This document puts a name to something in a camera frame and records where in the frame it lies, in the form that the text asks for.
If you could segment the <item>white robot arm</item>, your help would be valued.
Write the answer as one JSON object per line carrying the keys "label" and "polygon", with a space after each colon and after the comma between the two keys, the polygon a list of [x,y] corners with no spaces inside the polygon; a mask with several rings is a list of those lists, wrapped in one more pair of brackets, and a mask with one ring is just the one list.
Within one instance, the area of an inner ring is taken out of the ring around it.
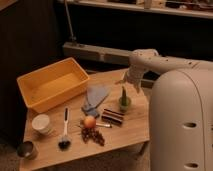
{"label": "white robot arm", "polygon": [[149,101],[150,170],[213,171],[213,62],[131,52],[121,81],[141,88],[159,75]]}

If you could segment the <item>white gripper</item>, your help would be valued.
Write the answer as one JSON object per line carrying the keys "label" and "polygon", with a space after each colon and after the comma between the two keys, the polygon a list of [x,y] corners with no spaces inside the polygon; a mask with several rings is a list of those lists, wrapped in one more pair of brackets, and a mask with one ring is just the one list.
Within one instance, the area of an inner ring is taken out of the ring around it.
{"label": "white gripper", "polygon": [[123,84],[125,82],[128,82],[136,88],[137,93],[140,93],[141,80],[146,72],[147,72],[146,68],[130,66],[129,69],[125,72],[123,80],[118,80],[115,82],[115,84]]}

